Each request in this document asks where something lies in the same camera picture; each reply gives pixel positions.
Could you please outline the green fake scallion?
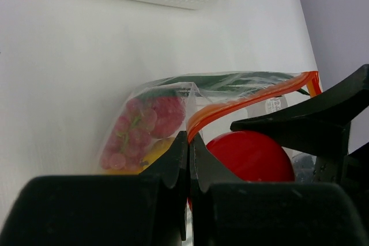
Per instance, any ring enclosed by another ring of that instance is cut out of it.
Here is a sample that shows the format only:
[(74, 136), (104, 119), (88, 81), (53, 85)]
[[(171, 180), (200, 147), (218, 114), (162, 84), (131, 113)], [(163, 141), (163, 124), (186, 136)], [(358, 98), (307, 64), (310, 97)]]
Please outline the green fake scallion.
[(221, 95), (246, 97), (259, 90), (286, 81), (295, 80), (301, 73), (279, 73), (268, 71), (239, 71), (206, 75), (180, 75), (163, 78), (140, 85), (136, 94), (142, 97), (187, 95), (192, 86), (197, 95)]

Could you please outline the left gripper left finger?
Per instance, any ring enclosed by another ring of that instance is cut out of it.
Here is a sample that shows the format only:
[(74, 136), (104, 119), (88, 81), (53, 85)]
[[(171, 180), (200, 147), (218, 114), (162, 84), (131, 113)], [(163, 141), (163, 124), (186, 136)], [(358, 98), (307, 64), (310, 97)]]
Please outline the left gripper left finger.
[(20, 191), (2, 245), (181, 245), (187, 134), (138, 175), (39, 176)]

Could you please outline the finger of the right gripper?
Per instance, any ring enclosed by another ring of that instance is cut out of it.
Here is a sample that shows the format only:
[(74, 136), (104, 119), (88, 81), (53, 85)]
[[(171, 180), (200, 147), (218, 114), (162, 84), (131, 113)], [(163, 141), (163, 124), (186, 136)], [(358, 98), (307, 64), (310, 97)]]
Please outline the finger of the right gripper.
[(314, 181), (340, 183), (351, 121), (368, 107), (368, 65), (327, 91), (289, 108), (231, 124), (265, 134), (283, 147), (315, 156)]

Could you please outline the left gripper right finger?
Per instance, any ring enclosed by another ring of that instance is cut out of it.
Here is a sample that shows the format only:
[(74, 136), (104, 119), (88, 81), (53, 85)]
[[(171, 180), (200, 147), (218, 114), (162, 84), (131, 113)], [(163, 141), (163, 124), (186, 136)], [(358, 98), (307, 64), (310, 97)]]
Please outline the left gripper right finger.
[(189, 146), (194, 245), (367, 245), (354, 202), (334, 183), (238, 179), (206, 148)]

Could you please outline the red fake apple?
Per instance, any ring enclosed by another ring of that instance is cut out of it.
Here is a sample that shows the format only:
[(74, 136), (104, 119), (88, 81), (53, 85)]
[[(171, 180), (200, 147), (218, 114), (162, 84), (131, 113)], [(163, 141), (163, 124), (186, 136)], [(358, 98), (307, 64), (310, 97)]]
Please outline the red fake apple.
[(185, 119), (185, 106), (182, 98), (161, 96), (150, 100), (150, 107), (156, 112), (157, 120), (150, 132), (156, 139), (173, 135)]

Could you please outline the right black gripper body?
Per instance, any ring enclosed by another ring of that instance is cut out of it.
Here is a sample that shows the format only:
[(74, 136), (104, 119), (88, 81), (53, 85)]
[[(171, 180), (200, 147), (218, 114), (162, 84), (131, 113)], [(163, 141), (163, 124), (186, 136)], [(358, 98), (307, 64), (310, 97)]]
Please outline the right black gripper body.
[(368, 190), (368, 143), (344, 157), (340, 185), (350, 194)]

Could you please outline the clear zip bag orange seal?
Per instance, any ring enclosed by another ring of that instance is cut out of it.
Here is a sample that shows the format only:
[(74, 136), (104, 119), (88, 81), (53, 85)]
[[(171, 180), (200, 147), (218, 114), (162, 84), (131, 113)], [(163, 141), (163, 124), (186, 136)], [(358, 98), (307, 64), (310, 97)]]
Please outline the clear zip bag orange seal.
[[(270, 99), (276, 99), (278, 97), (283, 97), (286, 94), (293, 93), (297, 95), (298, 101), (307, 100), (312, 98), (321, 92), (321, 87), (319, 84), (319, 74), (317, 71), (306, 71), (302, 72), (300, 77), (297, 79), (286, 81), (282, 84), (273, 85), (266, 89), (262, 89), (257, 91), (254, 94), (248, 95), (246, 97), (241, 96), (226, 96), (224, 94), (221, 95), (197, 95), (197, 90), (195, 86), (192, 86), (189, 89), (189, 93), (187, 95), (179, 95), (176, 94), (174, 96), (180, 97), (183, 100), (185, 107), (185, 118), (182, 122), (182, 125), (178, 128), (178, 130), (171, 135), (170, 137), (176, 137), (179, 132), (185, 131), (187, 132), (188, 138), (194, 138), (196, 133), (200, 133), (204, 127), (213, 123), (217, 119), (222, 118), (223, 116), (227, 116), (236, 111), (244, 111), (245, 108), (252, 106), (254, 104), (264, 102)], [(112, 128), (117, 120), (117, 118), (123, 112), (123, 109), (128, 102), (128, 100), (132, 98), (138, 98), (142, 100), (144, 103), (150, 105), (150, 100), (161, 97), (161, 96), (153, 96), (153, 97), (142, 97), (142, 92), (136, 94), (135, 88), (129, 97), (123, 103), (123, 106), (120, 108), (118, 115), (112, 122), (112, 125), (104, 139), (104, 142), (99, 151), (99, 158), (101, 157), (103, 147), (107, 142), (107, 139), (112, 131)], [(155, 142), (161, 139), (156, 139), (152, 137), (152, 142), (147, 148), (147, 152), (153, 146)]]

